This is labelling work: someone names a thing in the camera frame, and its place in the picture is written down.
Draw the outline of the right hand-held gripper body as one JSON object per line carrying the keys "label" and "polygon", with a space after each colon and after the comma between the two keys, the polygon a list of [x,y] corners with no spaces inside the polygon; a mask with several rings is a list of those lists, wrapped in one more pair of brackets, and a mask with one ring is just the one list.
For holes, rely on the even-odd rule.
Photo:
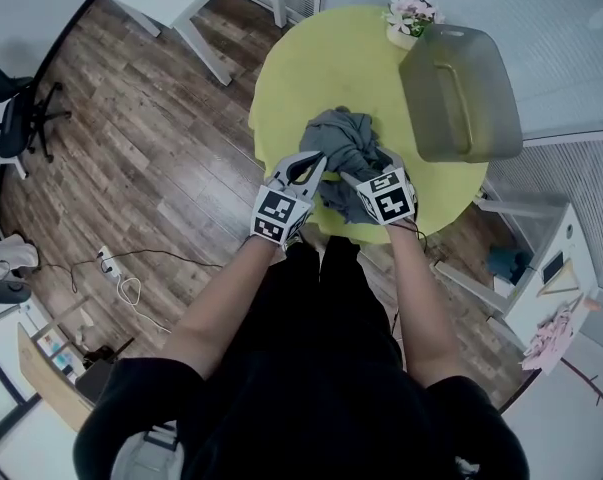
{"label": "right hand-held gripper body", "polygon": [[415,189],[403,167],[355,186],[367,213],[380,225],[415,218]]}

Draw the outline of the grey clothes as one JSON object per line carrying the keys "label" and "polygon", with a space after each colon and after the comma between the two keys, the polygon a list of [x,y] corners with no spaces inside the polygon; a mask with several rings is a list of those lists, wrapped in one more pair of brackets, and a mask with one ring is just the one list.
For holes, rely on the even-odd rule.
{"label": "grey clothes", "polygon": [[[327,172],[346,173],[358,182],[369,181],[393,165],[392,158],[379,149],[372,116],[352,112],[344,106],[328,109],[310,120],[300,150],[322,152],[327,158]],[[346,181],[322,181],[318,191],[323,205],[338,212],[347,223],[378,223]]]}

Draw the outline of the grey plastic bin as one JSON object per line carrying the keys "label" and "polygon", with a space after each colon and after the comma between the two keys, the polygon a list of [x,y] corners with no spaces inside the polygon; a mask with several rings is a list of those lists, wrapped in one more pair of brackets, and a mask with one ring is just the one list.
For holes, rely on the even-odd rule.
{"label": "grey plastic bin", "polygon": [[431,25],[398,71],[424,161],[485,163],[521,153],[523,134],[513,89],[487,33]]}

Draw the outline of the person's right forearm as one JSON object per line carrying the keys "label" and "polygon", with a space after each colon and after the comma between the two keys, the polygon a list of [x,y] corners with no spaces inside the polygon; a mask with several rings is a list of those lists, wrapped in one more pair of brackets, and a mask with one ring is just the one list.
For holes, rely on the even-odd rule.
{"label": "person's right forearm", "polygon": [[457,335],[417,234],[405,225],[389,225],[386,230],[408,373],[424,387],[462,374]]}

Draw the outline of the dark brown box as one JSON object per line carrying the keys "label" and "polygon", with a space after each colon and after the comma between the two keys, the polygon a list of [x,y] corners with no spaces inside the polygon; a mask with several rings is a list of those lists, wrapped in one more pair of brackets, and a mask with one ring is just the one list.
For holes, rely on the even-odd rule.
{"label": "dark brown box", "polygon": [[92,404],[96,404],[108,381],[113,365],[98,360],[93,363],[75,382],[77,391]]}

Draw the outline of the person's black trousers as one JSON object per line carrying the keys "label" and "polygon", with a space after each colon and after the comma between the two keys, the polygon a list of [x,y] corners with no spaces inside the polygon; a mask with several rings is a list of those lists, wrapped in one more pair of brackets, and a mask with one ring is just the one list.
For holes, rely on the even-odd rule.
{"label": "person's black trousers", "polygon": [[331,237],[323,255],[304,242],[290,246],[286,258],[268,268],[252,304],[253,343],[264,350],[324,350],[400,369],[399,345],[359,252],[343,237]]}

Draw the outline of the white basket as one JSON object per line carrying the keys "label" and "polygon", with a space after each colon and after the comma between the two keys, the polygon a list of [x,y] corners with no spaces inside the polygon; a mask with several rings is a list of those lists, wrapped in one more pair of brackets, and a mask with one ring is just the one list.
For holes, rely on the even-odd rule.
{"label": "white basket", "polygon": [[517,272],[508,271],[493,275],[493,290],[497,295],[508,298],[516,286]]}

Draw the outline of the pink potted flowers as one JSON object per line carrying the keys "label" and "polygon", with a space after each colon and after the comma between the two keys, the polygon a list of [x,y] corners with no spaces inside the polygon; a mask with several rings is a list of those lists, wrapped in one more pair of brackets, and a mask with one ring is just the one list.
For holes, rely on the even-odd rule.
{"label": "pink potted flowers", "polygon": [[443,24],[440,10],[428,0],[389,0],[382,15],[386,37],[395,46],[409,51],[425,30],[433,24]]}

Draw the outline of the black phone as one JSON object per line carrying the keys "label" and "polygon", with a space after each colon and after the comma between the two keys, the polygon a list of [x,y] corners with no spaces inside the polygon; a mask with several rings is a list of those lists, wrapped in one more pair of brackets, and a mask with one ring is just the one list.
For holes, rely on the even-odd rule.
{"label": "black phone", "polygon": [[543,284],[547,284],[555,277],[563,268],[564,255],[559,251],[542,269]]}

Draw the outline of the white power strip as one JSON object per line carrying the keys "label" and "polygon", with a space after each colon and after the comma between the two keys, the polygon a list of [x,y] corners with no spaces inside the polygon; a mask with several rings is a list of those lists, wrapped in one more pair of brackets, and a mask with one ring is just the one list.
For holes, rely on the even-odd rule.
{"label": "white power strip", "polygon": [[99,266],[101,271],[108,277],[112,278],[114,281],[119,281],[121,277],[121,269],[116,263],[116,259],[114,254],[110,251],[110,249],[103,245],[97,253],[97,260],[99,262]]}

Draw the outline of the white desk with grommet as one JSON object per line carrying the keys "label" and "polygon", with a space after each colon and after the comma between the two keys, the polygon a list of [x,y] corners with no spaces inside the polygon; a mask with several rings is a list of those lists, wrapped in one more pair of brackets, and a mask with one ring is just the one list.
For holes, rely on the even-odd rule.
{"label": "white desk with grommet", "polygon": [[[573,310],[573,341],[590,312],[584,306],[583,300],[585,297],[594,298],[598,289],[590,251],[573,205],[570,202],[543,205],[482,198],[476,199],[475,203],[486,212],[535,219],[547,218],[551,221],[550,228],[532,256],[527,270],[508,298],[497,295],[493,289],[444,262],[434,263],[433,270],[494,309],[496,315],[488,319],[491,327],[523,352],[530,346],[538,327],[552,317],[563,303],[567,303]],[[543,286],[542,269],[559,251],[563,252],[564,262],[573,262],[580,290],[538,297],[537,293]]]}

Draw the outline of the person's black shirt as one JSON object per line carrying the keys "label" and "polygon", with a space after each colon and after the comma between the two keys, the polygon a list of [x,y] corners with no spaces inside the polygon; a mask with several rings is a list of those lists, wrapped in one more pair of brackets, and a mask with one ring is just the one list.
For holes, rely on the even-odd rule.
{"label": "person's black shirt", "polygon": [[529,480],[486,393],[454,376],[422,387],[399,367],[254,353],[203,379],[170,359],[116,363],[77,435],[79,480],[109,480],[125,440],[174,422],[182,480]]}

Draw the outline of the pink crumpled cloth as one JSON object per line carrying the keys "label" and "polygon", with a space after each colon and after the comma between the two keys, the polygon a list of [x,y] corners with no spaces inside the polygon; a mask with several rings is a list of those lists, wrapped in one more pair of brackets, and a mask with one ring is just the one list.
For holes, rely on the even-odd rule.
{"label": "pink crumpled cloth", "polygon": [[553,370],[574,337],[572,316],[573,310],[563,303],[538,327],[520,363],[524,371],[541,370],[549,374]]}

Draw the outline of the black office chair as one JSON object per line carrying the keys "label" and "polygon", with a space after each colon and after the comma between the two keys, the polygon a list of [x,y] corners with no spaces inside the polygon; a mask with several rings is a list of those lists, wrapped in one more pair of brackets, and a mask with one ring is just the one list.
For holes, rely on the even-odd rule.
{"label": "black office chair", "polygon": [[57,118],[70,119],[72,112],[49,112],[48,108],[57,92],[64,86],[55,82],[44,99],[36,100],[38,84],[33,77],[9,77],[0,68],[0,103],[6,103],[0,121],[0,158],[18,158],[24,151],[34,154],[35,137],[38,136],[43,156],[48,163],[54,156],[48,152],[45,124]]}

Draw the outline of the light wooden cabinet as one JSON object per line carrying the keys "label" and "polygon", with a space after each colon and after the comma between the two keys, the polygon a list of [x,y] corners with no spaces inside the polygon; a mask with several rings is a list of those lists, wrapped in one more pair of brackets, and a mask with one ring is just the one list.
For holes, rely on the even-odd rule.
{"label": "light wooden cabinet", "polygon": [[17,343],[23,377],[56,414],[78,432],[89,417],[93,404],[41,351],[36,339],[29,336],[21,324],[17,325]]}

